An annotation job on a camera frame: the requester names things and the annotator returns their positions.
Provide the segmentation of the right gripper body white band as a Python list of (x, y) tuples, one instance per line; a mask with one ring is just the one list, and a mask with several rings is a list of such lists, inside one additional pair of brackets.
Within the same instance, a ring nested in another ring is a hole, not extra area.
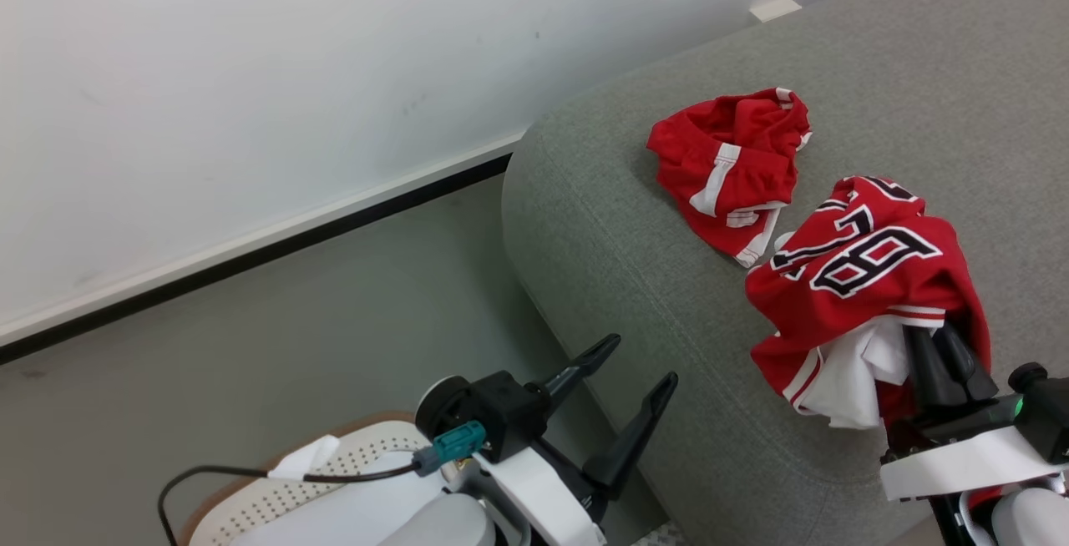
[(894, 421), (887, 431), (879, 481), (889, 501), (927, 499), (997, 488), (1062, 473), (1014, 427), (1021, 395)]

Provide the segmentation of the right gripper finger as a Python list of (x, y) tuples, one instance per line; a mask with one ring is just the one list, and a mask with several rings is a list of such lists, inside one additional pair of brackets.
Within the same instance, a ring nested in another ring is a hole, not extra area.
[(904, 326), (909, 378), (920, 409), (969, 404), (970, 348), (952, 325)]
[(977, 352), (951, 324), (935, 330), (938, 402), (983, 402), (1000, 394)]

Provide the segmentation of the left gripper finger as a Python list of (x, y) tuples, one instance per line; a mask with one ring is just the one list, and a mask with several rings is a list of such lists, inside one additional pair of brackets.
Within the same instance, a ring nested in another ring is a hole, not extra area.
[(608, 450), (584, 463), (585, 480), (600, 496), (615, 501), (625, 490), (630, 477), (636, 470), (646, 444), (656, 431), (678, 383), (679, 376), (675, 372), (668, 372), (642, 397), (638, 414), (635, 414), (626, 427), (618, 433)]
[(566, 363), (560, 371), (549, 375), (545, 380), (527, 383), (526, 390), (534, 393), (543, 405), (545, 414), (555, 414), (571, 393), (587, 377), (595, 375), (611, 353), (620, 345), (621, 336), (608, 334), (597, 341), (591, 348), (584, 350), (576, 358)]

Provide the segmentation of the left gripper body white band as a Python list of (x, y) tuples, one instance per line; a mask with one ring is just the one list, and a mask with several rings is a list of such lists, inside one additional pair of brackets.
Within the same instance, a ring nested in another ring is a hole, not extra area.
[(608, 546), (584, 498), (560, 474), (571, 465), (557, 447), (534, 439), (493, 462), (489, 441), (476, 452), (476, 499), (508, 546)]

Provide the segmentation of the red jersey with black numbers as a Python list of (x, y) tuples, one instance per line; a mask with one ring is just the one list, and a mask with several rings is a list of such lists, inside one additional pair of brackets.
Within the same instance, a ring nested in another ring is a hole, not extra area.
[(746, 277), (775, 331), (752, 349), (797, 414), (868, 431), (916, 414), (905, 330), (959, 338), (991, 371), (991, 333), (957, 231), (893, 180), (837, 182)]

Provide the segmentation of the red shorts with white stripes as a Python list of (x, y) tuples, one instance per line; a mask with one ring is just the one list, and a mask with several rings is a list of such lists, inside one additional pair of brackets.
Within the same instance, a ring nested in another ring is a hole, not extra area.
[(772, 87), (694, 104), (654, 124), (659, 185), (702, 241), (745, 269), (764, 256), (812, 138), (807, 106)]

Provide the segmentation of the grey fabric sofa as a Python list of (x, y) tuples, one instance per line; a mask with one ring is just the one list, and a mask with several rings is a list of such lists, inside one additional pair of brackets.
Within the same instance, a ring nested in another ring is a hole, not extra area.
[(503, 178), (503, 244), (615, 428), (676, 372), (641, 471), (690, 546), (885, 546), (930, 516), (886, 500), (881, 431), (803, 417), (752, 363), (772, 326), (692, 233), (646, 140), (684, 106), (793, 89), (814, 139), (779, 233), (837, 181), (927, 200), (965, 251), (994, 378), (1069, 377), (1069, 0), (824, 0), (615, 79), (546, 114)]

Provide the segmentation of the white cloth piece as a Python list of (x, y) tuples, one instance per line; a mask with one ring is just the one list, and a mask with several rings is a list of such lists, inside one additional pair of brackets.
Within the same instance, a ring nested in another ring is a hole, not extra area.
[(305, 481), (306, 475), (316, 474), (326, 463), (334, 459), (341, 440), (334, 435), (317, 438), (305, 447), (286, 454), (280, 462), (267, 471), (272, 480)]

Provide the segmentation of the white box on wall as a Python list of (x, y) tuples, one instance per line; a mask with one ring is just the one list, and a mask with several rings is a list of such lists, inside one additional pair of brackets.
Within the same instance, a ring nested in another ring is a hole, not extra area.
[(794, 0), (766, 0), (752, 5), (749, 13), (759, 24), (768, 24), (774, 18), (785, 17), (802, 7), (801, 3)]

